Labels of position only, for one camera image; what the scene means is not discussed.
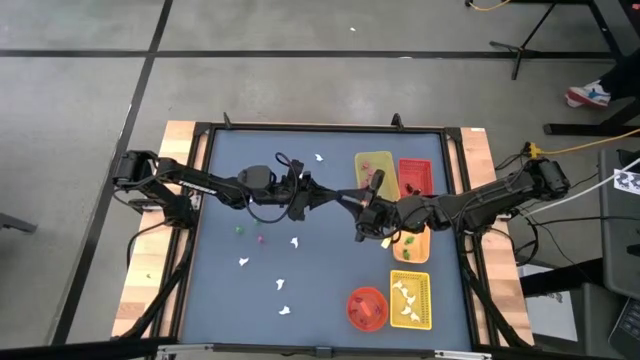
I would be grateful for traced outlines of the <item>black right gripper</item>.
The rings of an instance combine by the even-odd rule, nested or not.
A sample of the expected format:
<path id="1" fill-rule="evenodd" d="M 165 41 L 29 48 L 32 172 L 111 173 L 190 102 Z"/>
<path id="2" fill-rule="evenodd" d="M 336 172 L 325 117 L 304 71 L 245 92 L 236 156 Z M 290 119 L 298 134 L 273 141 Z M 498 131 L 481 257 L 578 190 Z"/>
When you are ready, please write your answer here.
<path id="1" fill-rule="evenodd" d="M 378 190 L 384 180 L 384 172 L 376 170 L 369 190 L 340 190 L 342 197 L 361 201 L 345 200 L 344 207 L 359 213 L 356 218 L 356 241 L 387 240 L 394 241 L 400 231 L 395 202 L 385 200 L 378 195 Z"/>

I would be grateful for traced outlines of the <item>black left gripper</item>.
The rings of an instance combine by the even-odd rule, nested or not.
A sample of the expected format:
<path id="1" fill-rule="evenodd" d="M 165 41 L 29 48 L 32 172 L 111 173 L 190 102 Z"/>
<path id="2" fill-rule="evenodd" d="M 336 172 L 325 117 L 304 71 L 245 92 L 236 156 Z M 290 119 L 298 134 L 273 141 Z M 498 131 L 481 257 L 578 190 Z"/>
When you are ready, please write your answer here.
<path id="1" fill-rule="evenodd" d="M 277 161 L 286 167 L 287 173 L 277 183 L 281 195 L 287 195 L 285 201 L 286 215 L 292 221 L 305 219 L 305 208 L 310 206 L 310 193 L 315 190 L 318 198 L 312 200 L 312 208 L 315 209 L 326 203 L 337 201 L 342 197 L 339 191 L 325 187 L 317 187 L 311 178 L 311 172 L 304 170 L 304 164 L 299 160 L 277 158 Z"/>

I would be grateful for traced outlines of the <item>translucent yellow plastic bin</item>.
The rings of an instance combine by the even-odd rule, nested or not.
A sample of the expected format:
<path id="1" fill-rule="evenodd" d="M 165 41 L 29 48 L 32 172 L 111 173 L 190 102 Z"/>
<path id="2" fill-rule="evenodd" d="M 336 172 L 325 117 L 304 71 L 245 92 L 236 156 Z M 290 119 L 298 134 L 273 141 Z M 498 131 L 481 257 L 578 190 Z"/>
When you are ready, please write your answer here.
<path id="1" fill-rule="evenodd" d="M 384 172 L 384 180 L 378 190 L 378 195 L 385 200 L 397 201 L 400 198 L 400 189 L 398 187 L 398 180 L 395 172 L 395 165 L 392 154 L 389 151 L 376 151 L 376 152 L 360 152 L 356 153 L 355 157 L 355 171 L 356 182 L 359 187 L 365 185 L 366 180 L 372 180 L 372 176 L 369 179 L 365 179 L 364 175 L 368 174 L 369 169 L 382 170 Z M 363 169 L 361 163 L 368 161 L 369 168 Z"/>

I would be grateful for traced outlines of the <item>red slotted basket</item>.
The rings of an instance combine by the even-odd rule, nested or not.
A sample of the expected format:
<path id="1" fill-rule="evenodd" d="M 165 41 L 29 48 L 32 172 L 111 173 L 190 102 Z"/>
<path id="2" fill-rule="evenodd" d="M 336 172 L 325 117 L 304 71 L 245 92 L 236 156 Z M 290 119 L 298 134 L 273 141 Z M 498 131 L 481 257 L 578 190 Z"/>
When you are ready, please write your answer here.
<path id="1" fill-rule="evenodd" d="M 413 195 L 405 190 L 405 184 L 413 189 L 421 189 L 420 195 L 433 194 L 431 161 L 424 159 L 400 158 L 398 162 L 398 185 L 402 197 Z"/>

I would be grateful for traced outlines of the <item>peach solid plastic bin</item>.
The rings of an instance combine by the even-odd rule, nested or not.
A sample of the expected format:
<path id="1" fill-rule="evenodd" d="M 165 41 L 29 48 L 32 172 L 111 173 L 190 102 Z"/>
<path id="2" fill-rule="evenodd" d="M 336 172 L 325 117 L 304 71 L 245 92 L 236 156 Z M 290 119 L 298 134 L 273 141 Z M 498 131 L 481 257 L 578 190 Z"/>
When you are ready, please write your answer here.
<path id="1" fill-rule="evenodd" d="M 405 245 L 404 241 L 407 237 L 413 236 L 415 240 L 410 245 Z M 394 258 L 399 262 L 411 264 L 425 263 L 430 255 L 431 230 L 426 227 L 421 233 L 402 232 L 399 240 L 393 244 Z M 410 259 L 404 260 L 402 252 L 404 249 L 410 251 Z"/>

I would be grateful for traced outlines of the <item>yellow slotted basket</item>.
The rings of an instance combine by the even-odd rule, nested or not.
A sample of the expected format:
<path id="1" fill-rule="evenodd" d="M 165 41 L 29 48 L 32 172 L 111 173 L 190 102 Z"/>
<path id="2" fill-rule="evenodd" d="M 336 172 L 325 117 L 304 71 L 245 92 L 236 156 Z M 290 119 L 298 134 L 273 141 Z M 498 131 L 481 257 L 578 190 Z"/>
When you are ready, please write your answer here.
<path id="1" fill-rule="evenodd" d="M 392 285 L 402 281 L 403 287 L 408 289 L 408 297 L 416 296 L 412 305 L 407 303 L 407 299 L 397 288 Z M 402 315 L 401 311 L 409 306 L 411 313 L 416 313 L 420 317 L 419 322 L 411 321 L 410 314 Z M 392 270 L 390 273 L 390 325 L 395 328 L 405 328 L 413 330 L 432 329 L 432 308 L 431 308 L 431 286 L 430 276 L 427 273 Z"/>

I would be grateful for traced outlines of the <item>black tripod stand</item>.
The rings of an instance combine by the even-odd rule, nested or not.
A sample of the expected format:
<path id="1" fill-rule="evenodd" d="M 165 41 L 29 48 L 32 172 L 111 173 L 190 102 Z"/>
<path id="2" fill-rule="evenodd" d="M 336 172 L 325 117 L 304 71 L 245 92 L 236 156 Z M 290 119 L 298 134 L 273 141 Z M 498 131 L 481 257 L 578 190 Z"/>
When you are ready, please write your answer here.
<path id="1" fill-rule="evenodd" d="M 525 56 L 526 55 L 534 55 L 534 54 L 537 53 L 536 50 L 529 50 L 527 48 L 527 46 L 529 45 L 531 40 L 534 38 L 534 36 L 537 34 L 539 29 L 542 27 L 544 22 L 547 20 L 547 18 L 551 14 L 551 12 L 555 9 L 555 7 L 559 3 L 559 0 L 522 0 L 522 1 L 524 3 L 535 3 L 535 2 L 538 2 L 538 3 L 541 3 L 541 4 L 548 4 L 549 7 L 546 9 L 544 14 L 541 16 L 541 18 L 538 20 L 536 25 L 533 27 L 533 29 L 530 31 L 530 33 L 527 35 L 527 37 L 523 40 L 523 42 L 520 45 L 515 46 L 515 45 L 496 42 L 496 41 L 493 41 L 493 40 L 491 40 L 489 42 L 489 45 L 491 47 L 496 48 L 496 49 L 506 50 L 509 53 L 514 55 L 513 66 L 512 66 L 512 70 L 511 70 L 511 79 L 513 81 L 515 81 L 518 78 L 519 70 L 520 70 L 522 61 L 524 60 Z"/>

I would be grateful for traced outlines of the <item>white box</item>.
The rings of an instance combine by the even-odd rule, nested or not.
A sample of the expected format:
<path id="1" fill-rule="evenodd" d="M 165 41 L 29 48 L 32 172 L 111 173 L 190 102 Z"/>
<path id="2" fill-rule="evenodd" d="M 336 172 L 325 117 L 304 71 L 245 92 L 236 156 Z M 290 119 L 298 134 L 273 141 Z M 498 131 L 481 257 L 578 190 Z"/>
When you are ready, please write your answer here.
<path id="1" fill-rule="evenodd" d="M 555 292 L 525 299 L 531 330 L 562 340 L 578 340 L 576 323 L 569 291 Z"/>

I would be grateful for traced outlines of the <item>person's shoe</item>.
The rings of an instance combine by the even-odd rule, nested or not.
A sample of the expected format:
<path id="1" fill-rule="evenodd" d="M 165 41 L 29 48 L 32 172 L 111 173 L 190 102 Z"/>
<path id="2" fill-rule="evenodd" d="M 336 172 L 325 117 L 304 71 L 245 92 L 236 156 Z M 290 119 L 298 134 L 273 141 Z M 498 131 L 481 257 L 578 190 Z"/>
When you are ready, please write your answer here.
<path id="1" fill-rule="evenodd" d="M 565 99 L 567 105 L 572 108 L 581 106 L 606 108 L 611 100 L 611 94 L 606 92 L 597 80 L 581 87 L 570 87 L 565 93 Z"/>

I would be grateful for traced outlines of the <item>dark grey desk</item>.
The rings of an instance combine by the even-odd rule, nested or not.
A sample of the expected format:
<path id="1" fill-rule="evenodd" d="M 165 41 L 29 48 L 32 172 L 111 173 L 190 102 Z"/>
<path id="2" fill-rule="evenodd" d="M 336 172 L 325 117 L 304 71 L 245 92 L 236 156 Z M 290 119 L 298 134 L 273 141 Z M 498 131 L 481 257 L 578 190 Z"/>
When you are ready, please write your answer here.
<path id="1" fill-rule="evenodd" d="M 614 170 L 624 170 L 619 150 L 598 155 L 604 284 L 618 294 L 640 300 L 640 196 L 616 190 Z"/>

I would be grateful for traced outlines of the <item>white printed paper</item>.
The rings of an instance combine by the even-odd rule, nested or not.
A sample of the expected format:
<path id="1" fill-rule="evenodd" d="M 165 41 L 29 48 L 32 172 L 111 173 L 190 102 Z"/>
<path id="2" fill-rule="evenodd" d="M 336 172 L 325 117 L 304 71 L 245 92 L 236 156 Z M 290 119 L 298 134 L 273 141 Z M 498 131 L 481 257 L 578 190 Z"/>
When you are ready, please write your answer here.
<path id="1" fill-rule="evenodd" d="M 613 186 L 616 190 L 640 196 L 640 174 L 615 169 Z"/>

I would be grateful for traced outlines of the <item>black keyboard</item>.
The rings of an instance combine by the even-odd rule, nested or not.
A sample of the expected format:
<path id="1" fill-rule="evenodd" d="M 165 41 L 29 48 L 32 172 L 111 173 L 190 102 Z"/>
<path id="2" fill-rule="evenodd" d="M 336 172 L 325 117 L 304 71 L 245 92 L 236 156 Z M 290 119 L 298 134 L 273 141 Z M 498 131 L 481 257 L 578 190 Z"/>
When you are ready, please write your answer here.
<path id="1" fill-rule="evenodd" d="M 640 360 L 640 300 L 627 300 L 608 342 L 626 360 Z"/>

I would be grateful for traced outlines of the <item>grey metal foot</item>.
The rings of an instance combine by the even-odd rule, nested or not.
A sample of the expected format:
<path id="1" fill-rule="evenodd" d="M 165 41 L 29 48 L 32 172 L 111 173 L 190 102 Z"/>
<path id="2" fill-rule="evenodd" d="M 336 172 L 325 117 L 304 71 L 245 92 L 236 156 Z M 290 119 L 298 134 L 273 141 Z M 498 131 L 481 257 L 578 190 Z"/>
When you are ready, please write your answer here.
<path id="1" fill-rule="evenodd" d="M 37 226 L 0 212 L 0 229 L 14 229 L 23 233 L 32 234 L 36 231 Z"/>

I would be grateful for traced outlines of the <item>silver metal bracket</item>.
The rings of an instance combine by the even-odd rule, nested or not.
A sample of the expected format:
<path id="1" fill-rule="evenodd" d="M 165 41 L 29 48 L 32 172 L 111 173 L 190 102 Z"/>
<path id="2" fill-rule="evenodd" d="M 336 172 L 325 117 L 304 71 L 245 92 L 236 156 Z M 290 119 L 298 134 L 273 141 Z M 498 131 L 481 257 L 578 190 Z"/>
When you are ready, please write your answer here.
<path id="1" fill-rule="evenodd" d="M 478 352 L 435 350 L 434 357 L 445 360 L 493 360 L 491 354 Z"/>
<path id="2" fill-rule="evenodd" d="M 213 344 L 169 344 L 157 348 L 154 360 L 173 360 L 177 355 L 212 352 Z"/>

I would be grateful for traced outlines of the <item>black desk leg frame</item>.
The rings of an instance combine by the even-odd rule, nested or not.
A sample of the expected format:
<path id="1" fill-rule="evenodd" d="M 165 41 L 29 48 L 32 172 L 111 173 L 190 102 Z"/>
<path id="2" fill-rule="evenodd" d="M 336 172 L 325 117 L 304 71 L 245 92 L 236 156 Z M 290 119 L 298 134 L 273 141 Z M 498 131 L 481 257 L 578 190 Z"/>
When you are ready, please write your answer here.
<path id="1" fill-rule="evenodd" d="M 624 59 L 624 55 L 616 60 L 616 63 Z M 636 136 L 640 137 L 640 123 L 630 125 L 632 120 L 640 120 L 640 96 L 628 97 L 633 101 L 626 105 L 609 118 L 595 124 L 557 124 L 548 123 L 543 126 L 546 135 L 566 135 L 566 136 L 592 136 L 592 137 L 614 137 L 614 136 Z"/>

